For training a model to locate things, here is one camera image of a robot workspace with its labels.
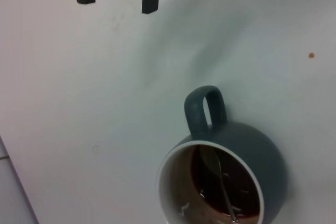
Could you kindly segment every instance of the gray mug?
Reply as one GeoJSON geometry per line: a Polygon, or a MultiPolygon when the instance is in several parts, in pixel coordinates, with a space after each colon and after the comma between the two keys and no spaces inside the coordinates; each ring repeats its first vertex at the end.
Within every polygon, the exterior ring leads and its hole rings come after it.
{"type": "Polygon", "coordinates": [[[169,224],[229,223],[230,216],[202,200],[191,175],[191,159],[197,146],[207,145],[232,156],[252,178],[259,197],[259,215],[242,224],[269,224],[279,212],[287,190],[287,171],[274,143],[262,132],[242,123],[228,122],[222,94],[214,86],[190,93],[184,103],[190,135],[164,158],[157,178],[161,208],[169,224]],[[212,124],[203,108],[206,98],[212,124]]]}

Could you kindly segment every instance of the mug rim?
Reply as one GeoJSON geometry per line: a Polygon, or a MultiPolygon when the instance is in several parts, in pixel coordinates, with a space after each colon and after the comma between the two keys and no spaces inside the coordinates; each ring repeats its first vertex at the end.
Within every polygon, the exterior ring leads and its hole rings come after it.
{"type": "Polygon", "coordinates": [[[211,147],[214,147],[214,148],[218,148],[218,149],[226,152],[227,154],[231,155],[239,163],[241,163],[241,165],[243,165],[243,167],[246,169],[246,171],[249,173],[250,177],[252,178],[253,182],[255,183],[257,191],[258,191],[260,212],[259,212],[258,222],[256,224],[262,224],[262,222],[264,220],[265,202],[264,202],[264,197],[263,197],[263,192],[261,190],[261,186],[260,186],[260,184],[257,180],[257,177],[255,176],[255,174],[251,170],[251,168],[237,154],[235,154],[234,152],[232,152],[228,148],[223,147],[220,144],[216,144],[216,143],[205,141],[205,140],[192,140],[192,141],[180,144],[180,145],[172,148],[168,152],[168,154],[163,158],[163,161],[160,164],[160,168],[159,168],[157,176],[156,176],[156,194],[157,194],[157,198],[159,200],[161,211],[163,212],[163,215],[165,216],[166,222],[169,224],[169,222],[167,220],[167,216],[162,209],[163,206],[162,206],[160,188],[159,188],[160,178],[161,178],[163,167],[165,166],[166,162],[171,158],[171,156],[174,155],[177,151],[180,151],[181,149],[184,149],[184,148],[187,148],[187,147],[190,147],[190,146],[194,146],[194,145],[207,145],[207,146],[211,146],[211,147]]]}

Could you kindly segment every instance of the coffee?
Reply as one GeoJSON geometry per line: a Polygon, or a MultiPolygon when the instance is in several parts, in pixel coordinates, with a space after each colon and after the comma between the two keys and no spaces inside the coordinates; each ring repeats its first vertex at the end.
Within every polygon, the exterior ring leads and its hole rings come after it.
{"type": "MultiPolygon", "coordinates": [[[[205,164],[197,146],[192,156],[191,173],[195,187],[212,208],[229,215],[221,190],[218,174],[205,164]]],[[[258,215],[260,204],[258,191],[246,169],[228,153],[216,150],[222,166],[223,181],[236,216],[248,218],[258,215]]]]}

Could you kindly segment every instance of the metal spoon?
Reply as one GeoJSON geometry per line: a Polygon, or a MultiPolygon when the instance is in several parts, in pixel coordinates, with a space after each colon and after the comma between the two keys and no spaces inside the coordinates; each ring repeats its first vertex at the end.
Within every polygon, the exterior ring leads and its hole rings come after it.
{"type": "Polygon", "coordinates": [[[233,211],[231,202],[230,202],[230,198],[227,194],[227,191],[225,189],[224,186],[224,181],[223,181],[223,173],[222,173],[222,165],[221,165],[221,161],[219,160],[219,157],[216,153],[216,149],[214,147],[211,146],[206,146],[206,145],[202,145],[200,146],[200,153],[201,153],[201,157],[204,161],[204,163],[206,164],[206,166],[217,176],[219,176],[220,179],[220,186],[222,189],[222,193],[224,195],[224,199],[225,199],[225,204],[227,206],[227,209],[229,211],[229,214],[231,215],[231,223],[232,224],[239,224],[239,221],[236,218],[235,212],[233,211]]]}

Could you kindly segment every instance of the tile grout line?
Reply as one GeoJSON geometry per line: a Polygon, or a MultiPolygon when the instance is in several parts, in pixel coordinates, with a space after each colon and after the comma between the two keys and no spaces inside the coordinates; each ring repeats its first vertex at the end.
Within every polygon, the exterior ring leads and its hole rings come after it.
{"type": "Polygon", "coordinates": [[[3,159],[9,159],[9,156],[7,155],[7,156],[0,157],[0,160],[3,160],[3,159]]]}
{"type": "MultiPolygon", "coordinates": [[[[5,153],[7,153],[5,144],[4,144],[4,142],[2,141],[2,138],[1,138],[1,136],[0,136],[0,148],[1,148],[1,147],[2,147],[2,149],[5,151],[5,153]]],[[[30,201],[29,201],[29,198],[28,198],[28,196],[27,196],[27,194],[26,194],[25,189],[23,188],[23,185],[22,185],[22,183],[21,183],[21,180],[20,180],[19,176],[17,175],[17,172],[16,172],[16,170],[15,170],[15,167],[14,167],[14,165],[13,165],[12,160],[10,159],[10,157],[9,157],[8,154],[7,154],[6,156],[4,156],[4,157],[0,157],[0,160],[2,160],[2,159],[7,159],[7,160],[8,160],[10,169],[12,170],[13,175],[14,175],[14,177],[15,177],[15,180],[16,180],[16,182],[18,183],[18,186],[19,186],[20,191],[21,191],[21,193],[22,193],[23,199],[24,199],[24,201],[26,202],[26,205],[27,205],[27,207],[28,207],[28,210],[29,210],[29,212],[30,212],[30,214],[31,214],[31,216],[32,216],[33,222],[34,222],[35,224],[39,224],[38,219],[37,219],[37,217],[36,217],[36,214],[35,214],[35,212],[34,212],[34,209],[33,209],[32,205],[31,205],[31,203],[30,203],[30,201]]]]}

